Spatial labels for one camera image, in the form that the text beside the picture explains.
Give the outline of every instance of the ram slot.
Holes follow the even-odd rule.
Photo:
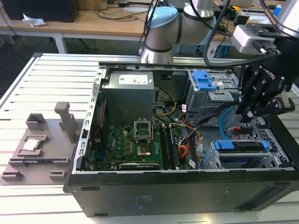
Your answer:
[[[160,126],[160,143],[162,151],[162,160],[163,168],[167,169],[176,169],[174,158],[173,158],[173,149],[171,144],[171,131],[168,127]]]

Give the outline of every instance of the cpu chip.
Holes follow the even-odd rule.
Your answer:
[[[151,149],[149,143],[137,144],[137,156],[150,156]]]

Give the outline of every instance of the floor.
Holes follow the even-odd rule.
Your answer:
[[[30,52],[23,46],[20,39],[23,40]],[[68,52],[70,54],[136,54],[137,42],[135,41],[98,40],[99,49],[95,49],[95,40],[87,39],[85,41],[89,45],[89,52],[84,52],[84,45],[77,39],[67,39],[66,45]],[[55,42],[51,42],[48,37],[14,36],[14,42],[14,46],[5,44],[0,48],[0,98],[19,75],[34,52],[57,53]],[[178,54],[178,45],[174,45],[173,54],[174,56],[182,57],[200,57],[200,55],[196,54],[195,50],[195,46],[184,45],[182,47],[183,53]],[[240,54],[234,47],[230,47],[226,55],[226,58],[246,57],[248,56]]]

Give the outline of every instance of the metal slotted table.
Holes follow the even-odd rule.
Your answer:
[[[100,61],[138,62],[138,58],[35,54],[30,59],[0,100],[0,173],[25,133],[25,120],[30,113],[42,113],[46,119],[59,119],[54,106],[57,101],[68,101],[70,113],[76,119],[84,118]],[[175,63],[204,65],[200,58],[175,58]],[[299,141],[299,97],[295,92],[290,95],[297,104],[296,111],[280,118]],[[62,185],[0,186],[0,223],[299,223],[299,192],[260,212],[87,218],[74,197],[65,194],[62,188]]]

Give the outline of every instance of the white label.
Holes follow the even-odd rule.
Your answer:
[[[196,147],[196,151],[201,152],[201,153],[203,152],[203,151],[202,151],[202,144],[198,144],[198,145],[197,145],[197,147]]]
[[[38,163],[38,161],[26,161],[26,163]]]
[[[120,75],[119,84],[127,85],[147,85],[147,75]]]
[[[186,113],[187,112],[187,105],[182,104],[182,112]]]
[[[192,166],[193,169],[196,168],[196,163],[193,160],[189,161],[189,165]]]
[[[214,85],[223,85],[222,82],[214,82]]]

